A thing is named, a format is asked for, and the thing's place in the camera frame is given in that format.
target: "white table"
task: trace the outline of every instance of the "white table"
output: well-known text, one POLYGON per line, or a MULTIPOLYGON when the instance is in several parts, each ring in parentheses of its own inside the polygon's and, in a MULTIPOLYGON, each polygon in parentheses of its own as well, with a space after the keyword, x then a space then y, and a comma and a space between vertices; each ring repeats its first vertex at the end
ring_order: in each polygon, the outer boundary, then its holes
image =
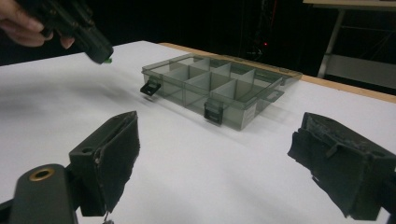
MULTIPOLYGON (((68 152, 110 117, 136 110, 141 152, 115 223, 367 223, 344 218, 309 170, 287 155, 304 112, 343 123, 396 153, 396 104, 299 81, 242 132, 217 127, 161 97, 143 66, 187 52, 145 41, 115 47, 112 64, 85 54, 0 67, 0 202, 39 165, 68 152)), ((376 223, 389 214, 381 210, 376 223)), ((79 223, 101 223, 81 217, 79 223)))

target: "clear plastic box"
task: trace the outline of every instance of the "clear plastic box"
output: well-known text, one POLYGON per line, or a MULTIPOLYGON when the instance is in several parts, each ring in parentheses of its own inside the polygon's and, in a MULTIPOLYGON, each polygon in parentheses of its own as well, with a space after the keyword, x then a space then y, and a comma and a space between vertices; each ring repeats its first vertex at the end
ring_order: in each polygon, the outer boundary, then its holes
POLYGON ((236 130, 244 129, 276 101, 287 80, 301 76, 269 65, 257 67, 195 54, 144 66, 142 73, 143 93, 157 93, 236 130))

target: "finger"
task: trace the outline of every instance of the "finger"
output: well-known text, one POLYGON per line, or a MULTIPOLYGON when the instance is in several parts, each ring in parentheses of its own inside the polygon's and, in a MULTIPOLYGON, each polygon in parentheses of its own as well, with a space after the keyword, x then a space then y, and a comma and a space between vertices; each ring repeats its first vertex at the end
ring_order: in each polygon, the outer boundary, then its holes
POLYGON ((11 21, 0 21, 0 28, 2 28, 8 35, 24 36, 27 39, 45 41, 50 40, 53 37, 51 34, 49 37, 44 37, 42 34, 27 30, 24 27, 19 26, 11 21))
POLYGON ((34 31, 40 32, 44 25, 38 20, 29 16, 27 12, 14 0, 0 0, 0 20, 8 19, 18 25, 34 31))
POLYGON ((25 47, 40 47, 45 42, 45 40, 29 39, 20 35, 13 35, 13 34, 7 34, 7 35, 12 41, 25 47))
POLYGON ((75 38, 73 37, 63 37, 61 36, 61 45, 64 49, 69 49, 73 43, 75 42, 75 38))

